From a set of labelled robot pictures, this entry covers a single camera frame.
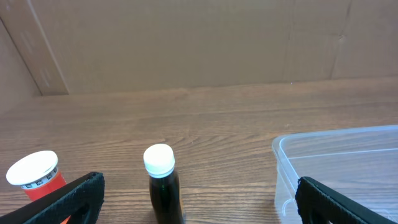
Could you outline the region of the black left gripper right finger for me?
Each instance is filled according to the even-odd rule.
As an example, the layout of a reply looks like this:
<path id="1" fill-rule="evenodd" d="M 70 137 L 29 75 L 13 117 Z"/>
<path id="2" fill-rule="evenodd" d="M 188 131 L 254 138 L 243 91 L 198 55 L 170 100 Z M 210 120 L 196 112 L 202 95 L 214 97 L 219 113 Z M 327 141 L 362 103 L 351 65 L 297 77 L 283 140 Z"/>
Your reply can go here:
<path id="1" fill-rule="evenodd" d="M 301 177 L 295 193 L 303 224 L 396 224 L 311 177 Z"/>

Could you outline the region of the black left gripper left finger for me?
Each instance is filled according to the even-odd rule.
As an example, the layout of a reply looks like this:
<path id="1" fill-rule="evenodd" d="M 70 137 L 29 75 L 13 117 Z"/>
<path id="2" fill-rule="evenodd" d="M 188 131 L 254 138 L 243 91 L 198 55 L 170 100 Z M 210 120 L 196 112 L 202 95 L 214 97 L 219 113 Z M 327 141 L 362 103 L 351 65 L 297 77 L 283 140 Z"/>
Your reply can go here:
<path id="1" fill-rule="evenodd" d="M 104 202 L 104 176 L 90 172 L 60 189 L 1 217 L 1 223 L 95 224 Z"/>

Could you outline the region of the orange bottle white cap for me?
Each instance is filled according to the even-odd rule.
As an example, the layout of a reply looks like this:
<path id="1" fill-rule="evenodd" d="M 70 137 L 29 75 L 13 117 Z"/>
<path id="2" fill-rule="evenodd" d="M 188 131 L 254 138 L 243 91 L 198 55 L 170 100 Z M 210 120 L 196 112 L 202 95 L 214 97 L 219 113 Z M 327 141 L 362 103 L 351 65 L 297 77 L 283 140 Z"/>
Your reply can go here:
<path id="1" fill-rule="evenodd" d="M 6 179 L 11 185 L 19 186 L 31 202 L 67 184 L 58 168 L 58 156 L 53 151 L 38 151 L 23 157 L 10 166 Z M 1 217 L 1 223 L 67 223 L 69 217 L 62 215 L 58 218 L 58 214 L 53 208 L 35 215 L 21 210 Z"/>

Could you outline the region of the dark bottle white cap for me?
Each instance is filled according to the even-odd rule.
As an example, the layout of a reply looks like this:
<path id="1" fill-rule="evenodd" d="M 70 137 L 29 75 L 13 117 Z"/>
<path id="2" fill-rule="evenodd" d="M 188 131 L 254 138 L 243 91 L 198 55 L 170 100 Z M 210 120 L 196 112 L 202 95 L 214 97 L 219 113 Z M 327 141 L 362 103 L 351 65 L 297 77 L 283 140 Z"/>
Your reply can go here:
<path id="1" fill-rule="evenodd" d="M 145 150 L 143 161 L 157 222 L 184 224 L 185 212 L 173 149 L 167 144 L 154 144 Z"/>

